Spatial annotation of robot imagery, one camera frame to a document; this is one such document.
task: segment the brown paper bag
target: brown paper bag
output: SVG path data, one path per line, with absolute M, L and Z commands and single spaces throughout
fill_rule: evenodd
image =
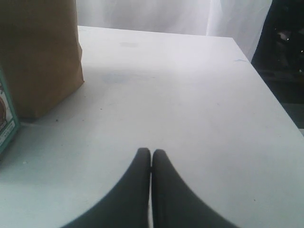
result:
M 83 84 L 75 0 L 1 0 L 0 65 L 19 117 L 40 117 Z

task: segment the black object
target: black object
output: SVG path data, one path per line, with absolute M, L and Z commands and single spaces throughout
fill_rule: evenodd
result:
M 152 209 L 154 228 L 236 228 L 191 191 L 163 150 L 153 155 Z
M 114 188 L 64 228 L 148 228 L 151 154 L 139 149 Z

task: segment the white curtain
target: white curtain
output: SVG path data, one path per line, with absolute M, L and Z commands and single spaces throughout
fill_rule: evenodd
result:
M 77 0 L 80 25 L 232 37 L 251 61 L 272 0 Z

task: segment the table surface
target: table surface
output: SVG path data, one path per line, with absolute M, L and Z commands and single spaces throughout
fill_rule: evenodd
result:
M 302 227 L 304 137 L 231 38 L 79 27 L 85 84 L 23 123 L 0 166 L 0 227 L 58 228 L 165 149 L 242 228 Z

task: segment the white backdrop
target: white backdrop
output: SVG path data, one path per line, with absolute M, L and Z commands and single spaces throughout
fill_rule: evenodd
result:
M 233 37 L 251 61 L 272 0 L 76 0 L 80 25 Z

